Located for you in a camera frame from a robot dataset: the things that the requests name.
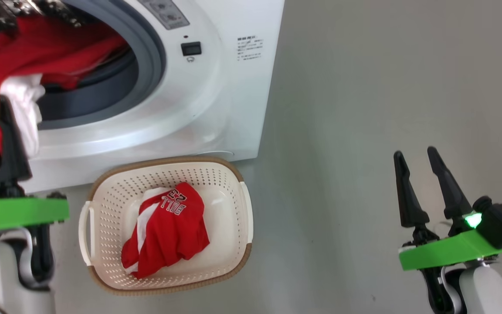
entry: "green bracket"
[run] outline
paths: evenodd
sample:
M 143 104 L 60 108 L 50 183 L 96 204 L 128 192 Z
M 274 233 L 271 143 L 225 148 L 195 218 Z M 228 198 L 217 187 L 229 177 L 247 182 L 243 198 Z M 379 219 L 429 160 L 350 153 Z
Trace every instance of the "green bracket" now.
M 67 219 L 69 219 L 69 205 L 66 199 L 0 199 L 0 230 L 43 225 Z
M 399 254 L 403 270 L 454 265 L 502 253 L 471 230 Z

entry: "floor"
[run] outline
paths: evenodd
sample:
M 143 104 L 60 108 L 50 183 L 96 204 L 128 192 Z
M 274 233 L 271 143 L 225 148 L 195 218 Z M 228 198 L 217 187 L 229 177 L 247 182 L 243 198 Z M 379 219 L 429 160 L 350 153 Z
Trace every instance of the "floor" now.
M 502 1 L 288 0 L 261 151 L 237 163 L 255 220 L 245 268 L 177 294 L 107 294 L 78 251 L 88 187 L 73 187 L 53 230 L 58 314 L 428 314 L 422 276 L 398 262 L 412 230 L 392 155 L 444 235 L 429 145 L 469 201 L 502 201 Z

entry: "laundry basket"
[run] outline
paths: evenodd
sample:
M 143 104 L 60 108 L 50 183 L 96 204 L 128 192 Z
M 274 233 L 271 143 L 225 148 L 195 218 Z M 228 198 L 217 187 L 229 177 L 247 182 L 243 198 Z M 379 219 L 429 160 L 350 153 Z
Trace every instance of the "laundry basket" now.
M 137 222 L 142 195 L 181 182 L 190 183 L 205 203 L 210 244 L 192 259 L 138 280 L 123 269 L 121 250 Z M 100 177 L 88 198 L 78 223 L 79 247 L 92 279 L 112 294 L 167 294 L 221 282 L 239 272 L 251 253 L 249 191 L 237 169 L 222 159 L 176 157 L 120 167 Z

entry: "red cloth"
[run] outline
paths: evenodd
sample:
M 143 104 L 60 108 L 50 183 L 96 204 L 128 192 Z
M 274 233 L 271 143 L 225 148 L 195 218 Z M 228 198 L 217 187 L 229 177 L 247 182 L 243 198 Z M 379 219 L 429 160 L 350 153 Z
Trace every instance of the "red cloth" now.
M 111 52 L 127 44 L 104 23 L 73 28 L 57 18 L 29 16 L 19 17 L 17 25 L 15 31 L 0 32 L 0 86 L 10 76 L 42 73 L 42 84 L 72 89 Z
M 203 200 L 189 183 L 181 183 L 171 191 L 143 201 L 139 215 L 153 204 L 158 205 L 147 222 L 141 251 L 138 250 L 138 226 L 135 226 L 121 252 L 124 268 L 138 263 L 138 271 L 132 273 L 138 279 L 181 259 L 189 260 L 210 243 L 203 219 Z

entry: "washing machine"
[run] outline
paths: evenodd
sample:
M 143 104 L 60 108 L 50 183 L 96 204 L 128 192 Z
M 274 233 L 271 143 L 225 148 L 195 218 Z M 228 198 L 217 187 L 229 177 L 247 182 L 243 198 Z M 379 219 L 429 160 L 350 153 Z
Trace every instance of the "washing machine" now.
M 90 183 L 137 161 L 257 156 L 284 0 L 63 3 L 130 49 L 74 91 L 46 87 L 26 191 Z

